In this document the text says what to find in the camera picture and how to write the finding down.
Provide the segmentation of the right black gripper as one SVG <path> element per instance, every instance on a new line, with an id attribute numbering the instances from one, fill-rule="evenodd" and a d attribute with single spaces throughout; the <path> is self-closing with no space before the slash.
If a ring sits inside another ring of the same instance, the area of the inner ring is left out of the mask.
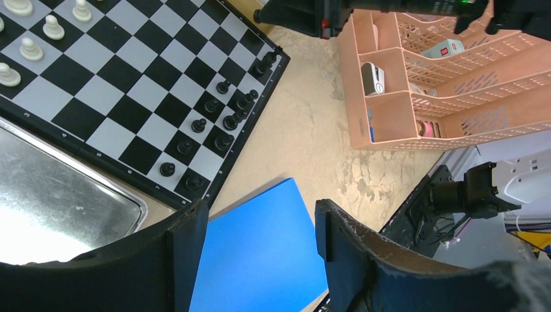
<path id="1" fill-rule="evenodd" d="M 253 13 L 255 23 L 277 25 L 311 37 L 329 39 L 342 32 L 354 10 L 375 10 L 456 17 L 455 32 L 465 30 L 469 23 L 481 17 L 488 1 L 316 1 L 269 0 Z"/>

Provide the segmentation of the black chess bishop piece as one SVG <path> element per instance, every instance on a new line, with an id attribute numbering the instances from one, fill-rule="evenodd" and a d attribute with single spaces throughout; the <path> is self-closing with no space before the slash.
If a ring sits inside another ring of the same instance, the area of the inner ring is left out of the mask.
<path id="1" fill-rule="evenodd" d="M 233 131 L 237 126 L 248 117 L 248 112 L 246 110 L 238 110 L 232 115 L 226 116 L 222 120 L 222 125 L 224 129 L 228 131 Z"/>

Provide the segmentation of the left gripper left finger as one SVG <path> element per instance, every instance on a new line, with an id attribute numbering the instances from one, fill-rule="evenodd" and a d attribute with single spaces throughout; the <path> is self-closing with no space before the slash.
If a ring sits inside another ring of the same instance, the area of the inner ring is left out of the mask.
<path id="1" fill-rule="evenodd" d="M 169 217 L 67 262 L 1 265 L 2 311 L 188 311 L 209 208 Z"/>

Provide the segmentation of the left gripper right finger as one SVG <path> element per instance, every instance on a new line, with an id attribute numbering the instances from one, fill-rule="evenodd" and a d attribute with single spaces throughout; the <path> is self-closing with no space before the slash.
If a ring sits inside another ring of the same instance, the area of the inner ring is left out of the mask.
<path id="1" fill-rule="evenodd" d="M 315 205 L 331 311 L 549 311 L 550 263 L 462 268 L 404 248 L 329 199 Z"/>

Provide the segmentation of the black chess piece d-file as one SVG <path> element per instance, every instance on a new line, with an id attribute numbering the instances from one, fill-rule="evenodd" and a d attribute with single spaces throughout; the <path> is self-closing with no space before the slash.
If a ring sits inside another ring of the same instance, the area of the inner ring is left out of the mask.
<path id="1" fill-rule="evenodd" d="M 250 90 L 247 94 L 241 95 L 237 98 L 236 106 L 238 110 L 246 111 L 252 105 L 254 105 L 255 100 L 259 97 L 259 93 L 256 90 Z"/>

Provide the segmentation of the black chess pawn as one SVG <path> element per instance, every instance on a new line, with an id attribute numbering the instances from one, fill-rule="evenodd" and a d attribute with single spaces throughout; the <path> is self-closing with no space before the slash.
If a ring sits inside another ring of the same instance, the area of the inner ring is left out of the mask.
<path id="1" fill-rule="evenodd" d="M 183 140 L 177 144 L 177 151 L 182 155 L 186 155 L 190 152 L 192 147 L 193 147 L 193 144 L 191 143 L 191 141 Z"/>
<path id="2" fill-rule="evenodd" d="M 163 177 L 173 176 L 175 173 L 176 165 L 173 162 L 164 162 L 159 166 L 159 173 Z"/>

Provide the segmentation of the black chess rook corner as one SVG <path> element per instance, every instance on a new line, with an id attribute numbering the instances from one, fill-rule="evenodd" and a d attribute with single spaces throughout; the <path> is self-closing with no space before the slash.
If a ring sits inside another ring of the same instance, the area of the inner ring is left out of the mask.
<path id="1" fill-rule="evenodd" d="M 203 185 L 203 178 L 201 176 L 188 176 L 185 180 L 185 187 L 189 191 L 196 191 L 197 189 L 200 189 Z"/>

